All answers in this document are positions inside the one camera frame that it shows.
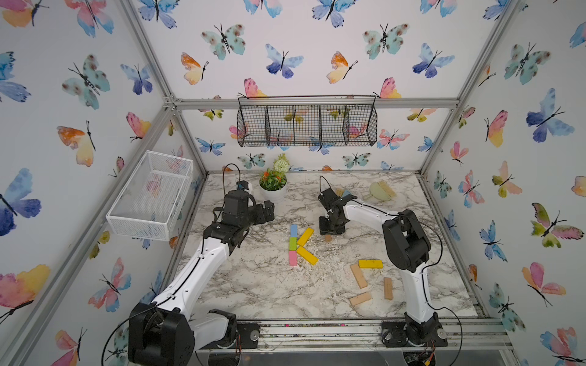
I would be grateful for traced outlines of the green block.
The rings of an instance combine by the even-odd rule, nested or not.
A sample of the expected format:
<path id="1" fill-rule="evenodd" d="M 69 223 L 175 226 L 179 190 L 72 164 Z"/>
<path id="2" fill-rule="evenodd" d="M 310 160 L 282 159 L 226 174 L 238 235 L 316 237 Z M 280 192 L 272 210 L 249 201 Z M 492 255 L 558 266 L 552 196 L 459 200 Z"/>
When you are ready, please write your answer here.
<path id="1" fill-rule="evenodd" d="M 296 251 L 298 248 L 298 239 L 295 237 L 291 237 L 289 239 L 288 250 L 289 251 Z"/>

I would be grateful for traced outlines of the pink block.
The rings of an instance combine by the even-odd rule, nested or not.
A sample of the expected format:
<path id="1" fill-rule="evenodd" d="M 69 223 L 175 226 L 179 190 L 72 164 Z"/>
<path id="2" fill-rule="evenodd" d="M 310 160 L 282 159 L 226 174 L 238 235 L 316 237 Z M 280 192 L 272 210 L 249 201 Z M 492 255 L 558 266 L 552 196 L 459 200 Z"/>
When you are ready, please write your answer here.
<path id="1" fill-rule="evenodd" d="M 288 263 L 291 267 L 298 266 L 298 254 L 296 251 L 289 251 L 288 252 Z"/>

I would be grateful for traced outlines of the wooden block bottom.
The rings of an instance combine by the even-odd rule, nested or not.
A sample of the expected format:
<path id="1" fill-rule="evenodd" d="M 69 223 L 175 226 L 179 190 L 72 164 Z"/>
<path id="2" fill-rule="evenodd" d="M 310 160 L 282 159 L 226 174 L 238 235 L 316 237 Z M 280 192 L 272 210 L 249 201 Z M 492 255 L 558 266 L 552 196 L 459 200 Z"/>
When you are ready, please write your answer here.
<path id="1" fill-rule="evenodd" d="M 359 294 L 357 296 L 351 297 L 351 299 L 349 299 L 349 302 L 352 307 L 356 307 L 356 306 L 358 306 L 362 303 L 366 303 L 370 300 L 372 300 L 372 294 L 369 291 L 367 291 L 367 292 L 364 292 L 364 293 Z"/>

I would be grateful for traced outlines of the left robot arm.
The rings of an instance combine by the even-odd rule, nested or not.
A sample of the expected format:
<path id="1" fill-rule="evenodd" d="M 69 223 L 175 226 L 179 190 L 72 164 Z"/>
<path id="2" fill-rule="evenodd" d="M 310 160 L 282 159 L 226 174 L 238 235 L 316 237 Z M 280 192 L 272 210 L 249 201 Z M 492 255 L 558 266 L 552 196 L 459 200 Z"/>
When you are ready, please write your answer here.
<path id="1" fill-rule="evenodd" d="M 129 361 L 138 365 L 187 365 L 204 347 L 236 347 L 239 334 L 235 314 L 211 310 L 194 322 L 189 318 L 215 272 L 244 241 L 250 228 L 274 219 L 275 205 L 265 201 L 207 226 L 196 255 L 175 279 L 150 303 L 138 304 L 131 311 Z"/>

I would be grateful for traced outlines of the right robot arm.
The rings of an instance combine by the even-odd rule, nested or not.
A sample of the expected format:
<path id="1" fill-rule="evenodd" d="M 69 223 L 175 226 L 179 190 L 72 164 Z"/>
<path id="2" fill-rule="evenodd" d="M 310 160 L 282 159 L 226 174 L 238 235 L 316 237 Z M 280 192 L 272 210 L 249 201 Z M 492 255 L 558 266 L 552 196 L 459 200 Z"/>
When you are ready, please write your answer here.
<path id="1" fill-rule="evenodd" d="M 346 224 L 355 221 L 383 235 L 387 256 L 401 271 L 406 297 L 403 337 L 397 339 L 393 333 L 398 329 L 384 326 L 382 342 L 387 347 L 448 346 L 447 336 L 440 323 L 437 309 L 430 303 L 427 268 L 430 266 L 431 243 L 412 210 L 387 212 L 381 208 L 357 200 L 354 195 L 338 196 L 328 188 L 318 195 L 318 200 L 327 212 L 319 218 L 319 229 L 323 235 L 341 235 Z"/>

